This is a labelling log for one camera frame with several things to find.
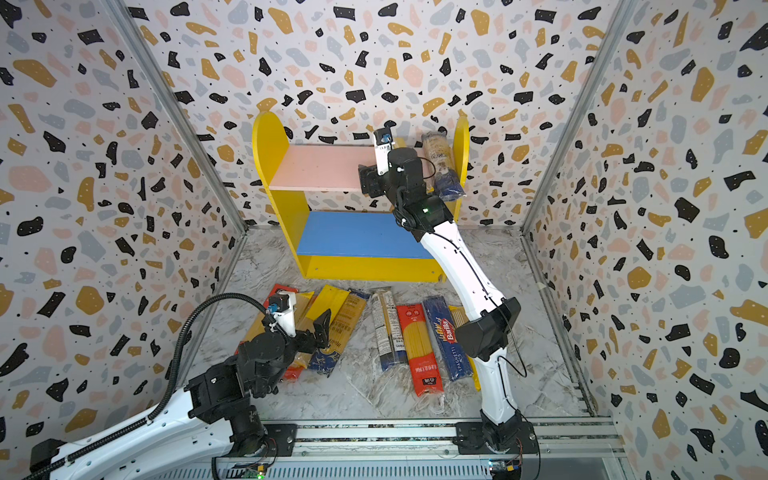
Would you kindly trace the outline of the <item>yellow top spaghetti bag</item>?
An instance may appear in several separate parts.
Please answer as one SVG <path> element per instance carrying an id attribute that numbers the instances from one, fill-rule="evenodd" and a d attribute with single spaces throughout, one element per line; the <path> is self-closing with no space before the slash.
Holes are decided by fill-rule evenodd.
<path id="1" fill-rule="evenodd" d="M 330 346 L 315 352 L 312 355 L 298 353 L 291 364 L 295 369 L 309 369 L 320 374 L 329 374 L 338 363 L 342 352 L 342 330 L 336 326 L 336 317 L 342 309 L 349 292 L 331 285 L 325 285 L 319 294 L 314 294 L 308 307 L 297 321 L 297 331 L 314 331 L 313 322 L 326 310 L 331 311 L 331 323 L 329 327 Z"/>

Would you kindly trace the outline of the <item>yellow navy spaghetti bag figure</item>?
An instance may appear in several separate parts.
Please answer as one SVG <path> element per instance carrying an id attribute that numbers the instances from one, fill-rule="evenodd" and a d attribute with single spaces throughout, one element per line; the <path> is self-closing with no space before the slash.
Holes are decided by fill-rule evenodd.
<path id="1" fill-rule="evenodd" d="M 467 159 L 466 138 L 457 135 L 450 142 L 447 135 L 440 131 L 430 131 L 422 135 L 423 154 L 434 167 L 431 175 L 433 191 L 443 201 L 456 201 L 465 195 L 462 186 L 462 168 Z"/>

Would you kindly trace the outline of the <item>white label spaghetti bag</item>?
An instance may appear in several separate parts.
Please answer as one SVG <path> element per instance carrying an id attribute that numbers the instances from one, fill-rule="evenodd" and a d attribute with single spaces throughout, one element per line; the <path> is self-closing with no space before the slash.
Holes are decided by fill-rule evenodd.
<path id="1" fill-rule="evenodd" d="M 389 287 L 376 289 L 371 297 L 378 356 L 383 371 L 407 364 L 408 358 L 397 308 Z"/>

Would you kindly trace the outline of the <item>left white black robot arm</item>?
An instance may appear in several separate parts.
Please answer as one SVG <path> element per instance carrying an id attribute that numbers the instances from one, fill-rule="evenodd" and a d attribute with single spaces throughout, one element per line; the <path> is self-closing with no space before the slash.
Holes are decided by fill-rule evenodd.
<path id="1" fill-rule="evenodd" d="M 44 440 L 31 452 L 33 479 L 148 479 L 195 460 L 277 456 L 254 400 L 274 394 L 299 353 L 329 345 L 331 313 L 289 333 L 275 314 L 235 355 L 164 395 L 156 407 L 78 442 Z"/>

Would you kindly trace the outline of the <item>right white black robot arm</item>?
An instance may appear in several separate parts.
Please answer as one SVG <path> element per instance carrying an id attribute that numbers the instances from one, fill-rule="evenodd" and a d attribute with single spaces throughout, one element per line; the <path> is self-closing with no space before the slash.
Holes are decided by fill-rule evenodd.
<path id="1" fill-rule="evenodd" d="M 398 226 L 438 262 L 457 292 L 468 322 L 456 330 L 464 352 L 475 361 L 482 392 L 481 424 L 486 445 L 506 452 L 516 445 L 523 418 L 509 389 L 509 333 L 521 311 L 480 268 L 466 246 L 445 202 L 429 193 L 422 159 L 412 148 L 379 146 L 376 164 L 359 166 L 362 193 L 385 196 L 393 204 Z"/>

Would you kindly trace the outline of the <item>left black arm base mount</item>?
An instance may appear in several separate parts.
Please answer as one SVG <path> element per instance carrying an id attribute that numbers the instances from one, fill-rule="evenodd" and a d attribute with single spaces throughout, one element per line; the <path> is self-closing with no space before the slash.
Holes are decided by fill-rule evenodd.
<path id="1" fill-rule="evenodd" d="M 249 434 L 244 440 L 235 443 L 227 456 L 247 459 L 250 462 L 269 462 L 293 454 L 297 440 L 297 424 L 268 423 L 263 429 L 261 434 Z"/>

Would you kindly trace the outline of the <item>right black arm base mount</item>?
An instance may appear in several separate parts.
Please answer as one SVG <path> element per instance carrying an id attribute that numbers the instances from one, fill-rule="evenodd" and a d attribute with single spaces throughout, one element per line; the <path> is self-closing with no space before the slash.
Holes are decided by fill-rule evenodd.
<path id="1" fill-rule="evenodd" d="M 480 421 L 455 424 L 456 436 L 452 440 L 460 455 L 517 455 L 539 453 L 539 444 L 533 425 L 523 422 L 508 441 L 509 447 L 494 450 L 489 446 Z"/>

